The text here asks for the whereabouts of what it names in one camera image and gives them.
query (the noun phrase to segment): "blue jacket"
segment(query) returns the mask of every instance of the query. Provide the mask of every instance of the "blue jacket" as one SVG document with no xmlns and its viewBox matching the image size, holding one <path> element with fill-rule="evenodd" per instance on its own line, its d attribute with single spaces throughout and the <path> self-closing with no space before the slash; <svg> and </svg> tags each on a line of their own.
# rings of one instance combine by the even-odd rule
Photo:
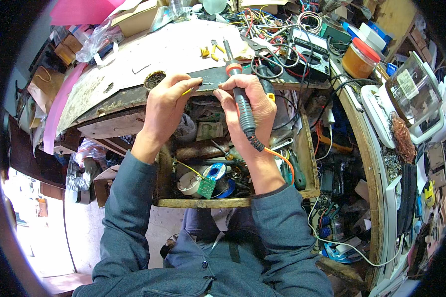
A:
<svg viewBox="0 0 446 297">
<path fill-rule="evenodd" d="M 155 166 L 127 153 L 106 202 L 101 261 L 93 270 L 93 283 L 78 287 L 73 296 L 333 295 L 310 253 L 315 239 L 302 197 L 292 186 L 251 201 L 261 239 L 245 232 L 228 234 L 207 254 L 182 230 L 165 259 L 172 268 L 147 269 L 145 233 L 155 173 Z M 233 246 L 239 263 L 230 257 L 231 242 L 237 242 Z"/>
</svg>

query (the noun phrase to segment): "jar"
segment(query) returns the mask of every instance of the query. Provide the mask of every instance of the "jar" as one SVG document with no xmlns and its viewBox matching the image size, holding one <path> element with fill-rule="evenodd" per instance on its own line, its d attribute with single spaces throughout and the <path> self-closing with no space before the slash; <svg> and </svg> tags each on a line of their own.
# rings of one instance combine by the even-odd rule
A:
<svg viewBox="0 0 446 297">
<path fill-rule="evenodd" d="M 380 62 L 380 56 L 368 44 L 355 37 L 342 58 L 342 66 L 353 78 L 368 78 Z"/>
</svg>

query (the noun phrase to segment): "scissors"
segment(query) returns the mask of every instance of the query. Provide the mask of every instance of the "scissors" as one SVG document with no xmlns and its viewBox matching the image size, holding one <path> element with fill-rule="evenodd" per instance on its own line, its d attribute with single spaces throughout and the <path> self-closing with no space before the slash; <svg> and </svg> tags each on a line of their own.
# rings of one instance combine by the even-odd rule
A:
<svg viewBox="0 0 446 297">
<path fill-rule="evenodd" d="M 251 71 L 254 72 L 260 78 L 263 78 L 263 79 L 278 78 L 278 77 L 280 77 L 284 73 L 284 69 L 285 68 L 294 67 L 294 66 L 296 66 L 299 63 L 299 55 L 297 55 L 297 54 L 296 54 L 296 62 L 294 64 L 291 64 L 291 65 L 286 65 L 286 64 L 282 63 L 281 60 L 279 60 L 279 57 L 276 56 L 276 54 L 272 50 L 270 50 L 269 47 L 267 47 L 265 45 L 261 45 L 258 42 L 254 41 L 254 40 L 251 40 L 251 39 L 247 38 L 244 35 L 240 35 L 240 37 L 241 37 L 241 39 L 243 41 L 246 41 L 248 43 L 250 48 L 252 48 L 254 50 L 254 56 L 252 57 L 251 63 L 250 63 Z M 287 48 L 287 49 L 295 52 L 295 50 L 293 48 L 291 48 L 287 44 L 276 43 L 276 44 L 273 44 L 273 45 L 275 47 Z M 268 52 L 271 55 L 271 59 L 267 58 L 266 56 L 260 55 L 260 52 L 262 52 L 262 51 Z M 260 65 L 261 65 L 261 59 L 263 59 L 263 60 L 268 61 L 268 63 L 271 63 L 271 64 L 273 64 L 276 67 L 279 67 L 280 68 L 280 72 L 278 74 L 274 75 L 274 76 L 268 76 L 268 75 L 264 75 L 264 74 L 258 73 L 256 68 L 254 67 L 254 60 L 255 60 L 255 58 L 258 58 L 258 61 L 259 61 Z"/>
</svg>

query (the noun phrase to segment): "jacket sleeve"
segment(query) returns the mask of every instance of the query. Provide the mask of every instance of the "jacket sleeve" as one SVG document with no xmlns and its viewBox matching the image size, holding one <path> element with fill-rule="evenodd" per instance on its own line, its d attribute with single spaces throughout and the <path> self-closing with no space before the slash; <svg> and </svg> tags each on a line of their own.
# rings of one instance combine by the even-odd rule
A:
<svg viewBox="0 0 446 297">
<path fill-rule="evenodd" d="M 315 266 L 311 254 L 315 238 L 310 235 L 302 196 L 293 186 L 255 198 L 252 215 L 266 248 L 271 268 L 263 281 L 283 296 L 333 296 L 327 276 Z"/>
<path fill-rule="evenodd" d="M 93 282 L 147 269 L 149 225 L 155 166 L 127 152 L 111 186 L 103 219 L 101 261 L 93 269 Z"/>
</svg>

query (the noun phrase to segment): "white cable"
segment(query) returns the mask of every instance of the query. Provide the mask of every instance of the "white cable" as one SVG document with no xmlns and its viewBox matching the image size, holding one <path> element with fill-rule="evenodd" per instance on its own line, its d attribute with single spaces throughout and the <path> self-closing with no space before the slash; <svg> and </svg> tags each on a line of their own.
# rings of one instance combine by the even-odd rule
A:
<svg viewBox="0 0 446 297">
<path fill-rule="evenodd" d="M 327 154 L 325 154 L 324 157 L 322 157 L 322 158 L 318 158 L 318 159 L 316 159 L 315 161 L 322 160 L 323 158 L 325 158 L 325 157 L 327 157 L 327 156 L 329 155 L 329 152 L 331 152 L 332 144 L 334 143 L 334 142 L 333 142 L 333 137 L 332 137 L 332 125 L 329 125 L 329 133 L 331 134 L 331 145 L 329 146 L 329 150 L 327 151 Z"/>
<path fill-rule="evenodd" d="M 310 210 L 310 212 L 309 212 L 309 216 L 307 217 L 307 218 L 308 218 L 308 220 L 307 220 L 307 221 L 308 221 L 308 225 L 309 225 L 309 227 L 312 229 L 312 231 L 314 231 L 314 236 L 315 236 L 315 238 L 317 238 L 317 239 L 320 240 L 320 241 L 325 241 L 325 242 L 328 242 L 328 243 L 333 243 L 333 244 L 343 244 L 343 245 L 349 246 L 349 247 L 353 248 L 357 253 L 359 253 L 359 254 L 362 256 L 362 258 L 364 258 L 365 261 L 367 261 L 367 263 L 369 263 L 370 265 L 375 266 L 375 267 L 380 267 L 380 266 L 386 265 L 386 264 L 392 262 L 394 259 L 396 259 L 396 258 L 398 257 L 398 254 L 399 254 L 400 251 L 403 249 L 403 243 L 402 243 L 401 241 L 400 241 L 400 247 L 398 248 L 398 252 L 395 254 L 395 256 L 394 256 L 391 260 L 386 261 L 385 263 L 382 263 L 382 264 L 373 264 L 372 262 L 370 262 L 369 259 L 367 259 L 367 257 L 365 257 L 365 255 L 363 255 L 362 252 L 360 252 L 358 249 L 356 249 L 355 246 L 352 246 L 352 245 L 350 245 L 350 244 L 348 244 L 348 243 L 335 242 L 335 241 L 327 241 L 327 240 L 321 239 L 319 236 L 317 236 L 317 232 L 315 231 L 314 227 L 312 227 L 312 225 L 311 225 L 310 222 L 309 222 L 309 220 L 310 220 L 310 215 L 312 214 L 312 211 L 314 210 L 315 205 L 317 204 L 318 201 L 319 201 L 319 197 L 317 197 L 317 199 L 315 200 L 314 206 L 313 206 L 312 209 Z"/>
<path fill-rule="evenodd" d="M 313 19 L 315 19 L 315 20 L 317 21 L 317 26 L 316 26 L 315 28 L 308 29 L 310 26 L 309 26 L 309 25 L 306 25 L 306 24 L 303 24 L 303 23 L 301 22 L 303 18 L 313 18 Z M 316 12 L 313 12 L 313 11 L 305 11 L 305 12 L 303 12 L 303 13 L 301 13 L 301 14 L 299 15 L 299 17 L 297 18 L 297 22 L 296 22 L 296 24 L 297 24 L 301 29 L 306 30 L 307 32 L 314 33 L 314 34 L 318 34 L 318 33 L 321 31 L 321 29 L 322 29 L 322 18 L 321 18 L 321 16 L 320 16 L 318 13 L 316 13 Z"/>
</svg>

